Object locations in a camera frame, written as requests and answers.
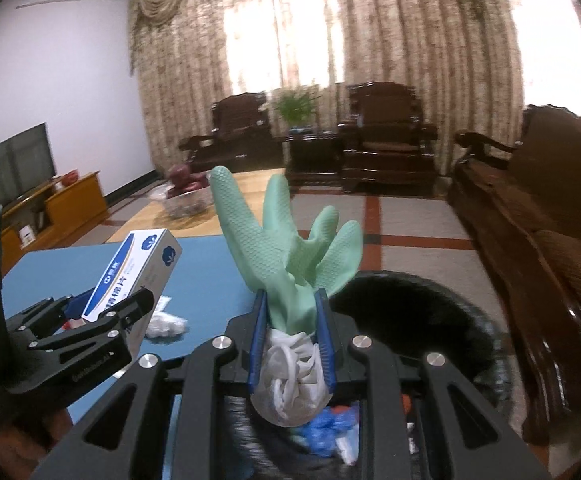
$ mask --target green rubber glove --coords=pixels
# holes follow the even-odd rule
[[[313,222],[308,240],[291,215],[291,194],[281,174],[273,175],[264,198],[264,225],[246,204],[231,172],[217,166],[210,188],[228,248],[250,290],[266,290],[270,323],[289,335],[315,332],[318,288],[331,296],[355,275],[362,260],[362,228],[327,206]]]

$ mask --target cardboard box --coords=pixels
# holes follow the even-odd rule
[[[135,359],[155,305],[181,254],[182,248],[168,229],[131,231],[106,267],[82,318],[97,321],[104,310],[141,287],[150,290],[155,297],[153,310],[126,329],[126,342]]]

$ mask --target blue plastic wrapper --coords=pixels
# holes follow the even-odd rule
[[[345,412],[334,414],[331,408],[324,408],[309,423],[300,426],[299,434],[306,440],[312,454],[328,458],[337,452],[335,439],[346,435],[357,424],[357,405]]]

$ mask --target black baseboard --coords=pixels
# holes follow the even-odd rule
[[[148,186],[149,184],[153,184],[153,182],[157,182],[161,180],[162,177],[157,170],[153,170],[145,175],[136,178],[132,182],[129,182],[125,186],[120,187],[120,189],[116,189],[112,193],[109,193],[104,198],[106,199],[106,205],[111,206],[115,205],[118,202],[121,202],[125,198],[128,198],[132,194],[135,194],[140,189]]]

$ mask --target green plant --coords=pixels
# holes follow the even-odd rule
[[[313,101],[316,99],[308,90],[288,89],[277,99],[275,109],[288,126],[303,126],[310,121],[315,111]]]

